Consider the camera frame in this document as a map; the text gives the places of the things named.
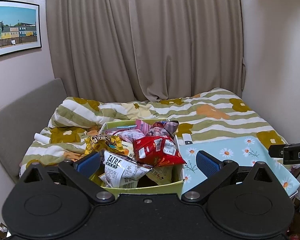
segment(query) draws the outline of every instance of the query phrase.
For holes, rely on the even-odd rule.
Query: headboard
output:
[[[34,134],[47,127],[65,98],[62,80],[57,78],[0,110],[0,161],[14,181],[19,178],[19,164]]]

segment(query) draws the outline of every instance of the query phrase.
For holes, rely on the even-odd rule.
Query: picture frame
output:
[[[0,57],[41,47],[40,6],[0,0]]]

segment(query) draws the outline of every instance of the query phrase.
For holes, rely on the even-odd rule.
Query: box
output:
[[[152,125],[157,121],[167,121],[166,119],[143,119],[144,122]],[[102,134],[104,130],[115,128],[118,126],[126,126],[126,125],[135,125],[136,120],[127,120],[127,121],[115,121],[115,122],[106,122],[99,132]],[[101,180],[95,176],[93,181],[97,184],[101,182]],[[169,194],[169,193],[177,193],[179,197],[181,197],[181,191],[184,182],[184,173],[183,173],[183,165],[175,165],[172,169],[172,181],[173,183],[161,185],[161,186],[153,186],[153,187],[142,187],[142,188],[109,188],[102,187],[103,189],[111,192],[117,198],[119,194]]]

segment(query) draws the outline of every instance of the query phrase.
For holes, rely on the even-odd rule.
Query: circular cover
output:
[[[89,201],[79,190],[39,181],[25,183],[22,190],[12,191],[2,214],[13,234],[55,239],[74,230],[89,210]]]
[[[285,204],[285,198],[282,201],[271,196],[262,187],[251,190],[239,184],[215,191],[208,199],[207,211],[225,231],[258,238],[274,236],[288,228],[293,210],[289,203]]]

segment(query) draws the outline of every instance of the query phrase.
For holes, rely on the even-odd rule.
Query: white wall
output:
[[[300,0],[241,0],[242,98],[289,143],[300,142]]]
[[[16,0],[40,5],[41,49],[0,57],[0,107],[54,79],[50,58],[45,0]],[[0,220],[2,204],[13,182],[0,163]]]

